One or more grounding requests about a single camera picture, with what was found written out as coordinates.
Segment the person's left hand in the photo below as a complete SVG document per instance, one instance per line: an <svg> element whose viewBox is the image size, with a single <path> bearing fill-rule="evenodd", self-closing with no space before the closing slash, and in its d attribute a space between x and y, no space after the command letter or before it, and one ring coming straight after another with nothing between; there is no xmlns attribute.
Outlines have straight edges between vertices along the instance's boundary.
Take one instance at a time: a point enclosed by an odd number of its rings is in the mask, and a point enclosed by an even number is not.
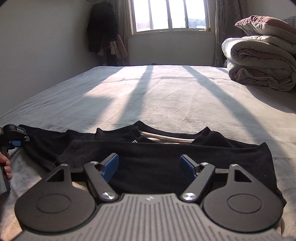
<svg viewBox="0 0 296 241"><path fill-rule="evenodd" d="M10 154L6 152L5 154L0 153L0 163L4 164L3 170L8 180L12 179L11 173L11 161L10 161Z"/></svg>

